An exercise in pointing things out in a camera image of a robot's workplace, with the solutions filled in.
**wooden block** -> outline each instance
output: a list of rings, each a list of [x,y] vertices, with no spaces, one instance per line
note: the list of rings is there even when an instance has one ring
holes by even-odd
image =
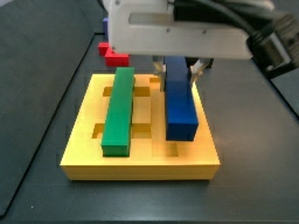
[[[129,67],[130,56],[126,53],[115,53],[111,48],[107,49],[106,54],[107,67]]]
[[[129,157],[130,155],[134,86],[135,69],[119,67],[101,144],[105,157]]]
[[[105,29],[105,40],[109,42],[109,18],[103,19],[103,29]]]
[[[106,56],[109,51],[109,42],[102,42],[98,44],[98,53],[101,56]]]
[[[201,127],[194,142],[167,142],[165,140],[165,93],[161,92],[159,82],[154,75],[135,76],[135,85],[150,87],[151,105],[147,106],[150,111],[146,116],[151,117],[151,127],[149,124],[133,124],[130,157],[103,157],[99,145],[103,125],[98,123],[103,123],[102,116],[106,117],[106,110],[109,110],[110,97],[102,97],[102,95],[106,87],[113,87],[114,77],[113,74],[94,74],[89,84],[78,120],[61,161],[61,167],[70,179],[213,179],[221,167],[221,161],[197,86],[192,91]]]
[[[165,57],[166,140],[193,141],[200,127],[185,57]]]

